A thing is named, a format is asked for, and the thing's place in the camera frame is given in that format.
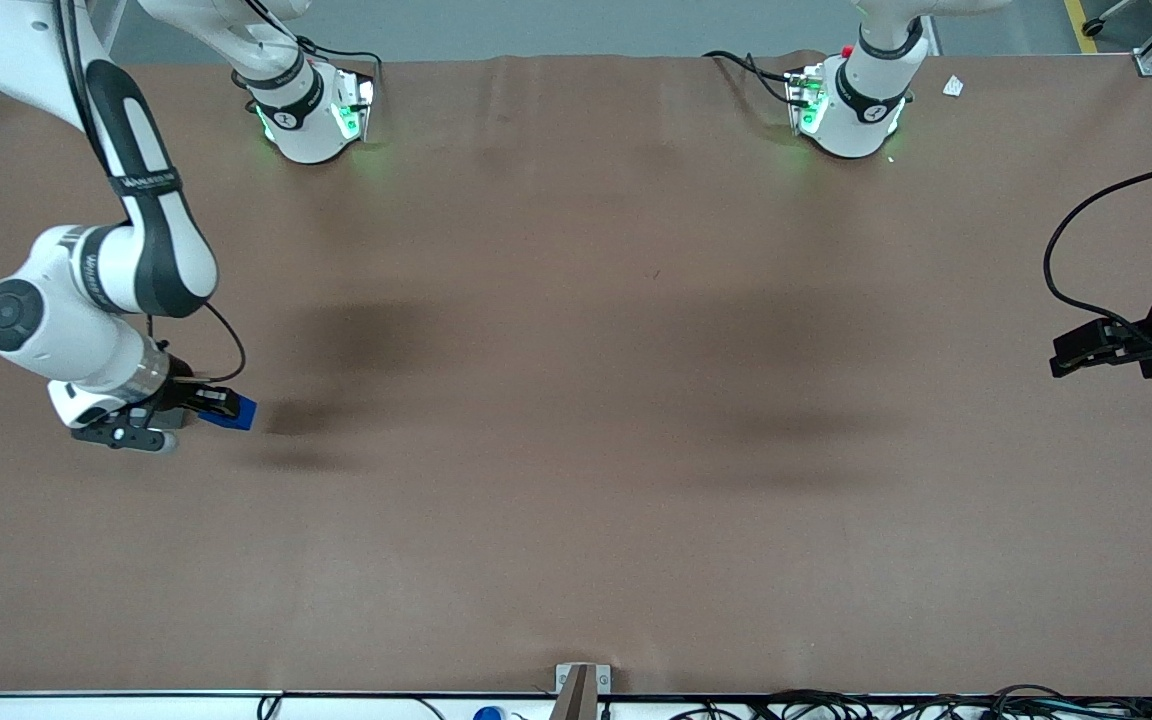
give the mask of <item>yellow floor stripe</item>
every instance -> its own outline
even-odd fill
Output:
[[[1078,40],[1078,50],[1082,50],[1083,53],[1096,53],[1096,41],[1083,35],[1083,23],[1087,22],[1087,14],[1083,12],[1083,1],[1064,0],[1064,13],[1069,14],[1069,24],[1074,26],[1074,38]]]

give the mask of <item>small white paper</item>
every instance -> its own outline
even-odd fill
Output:
[[[961,81],[958,76],[950,76],[950,82],[945,83],[945,90],[941,92],[949,97],[963,94],[963,81]]]

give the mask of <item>brown tabletop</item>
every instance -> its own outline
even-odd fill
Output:
[[[1152,694],[1152,382],[1052,379],[1039,273],[1152,169],[1130,59],[929,60],[858,161],[708,60],[387,65],[321,167],[228,68],[132,74],[259,420],[103,450],[0,359],[0,689]],[[0,276],[119,218],[0,103]],[[1143,314],[1152,183],[1056,273]],[[212,323],[159,328],[223,370]]]

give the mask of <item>blue object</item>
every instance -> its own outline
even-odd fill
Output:
[[[238,395],[237,418],[225,418],[223,415],[215,414],[198,414],[198,419],[209,420],[212,425],[220,425],[221,429],[250,430],[252,420],[256,419],[256,401]]]

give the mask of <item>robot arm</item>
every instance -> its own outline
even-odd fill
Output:
[[[911,23],[923,15],[977,15],[1011,0],[851,0],[861,10],[861,41],[879,50],[900,50]]]
[[[371,78],[306,58],[282,20],[310,0],[141,0],[154,18],[183,29],[237,70],[285,158],[323,162],[361,141],[370,118]]]
[[[905,107],[905,91],[927,58],[922,15],[988,13],[1011,0],[851,0],[861,38],[849,56],[833,55],[791,78],[791,123],[829,154],[873,154]]]
[[[157,410],[237,416],[241,397],[207,397],[187,364],[122,314],[195,313],[215,290],[217,264],[141,89],[109,62],[82,6],[71,22],[59,8],[59,0],[0,0],[0,90],[79,129],[88,123],[78,103],[91,109],[93,150],[128,219],[38,236],[26,263],[0,281],[0,355],[51,380],[52,404],[74,437],[169,450],[174,438],[147,427]],[[77,37],[83,94],[73,92],[65,32]],[[134,423],[134,410],[145,424]]]

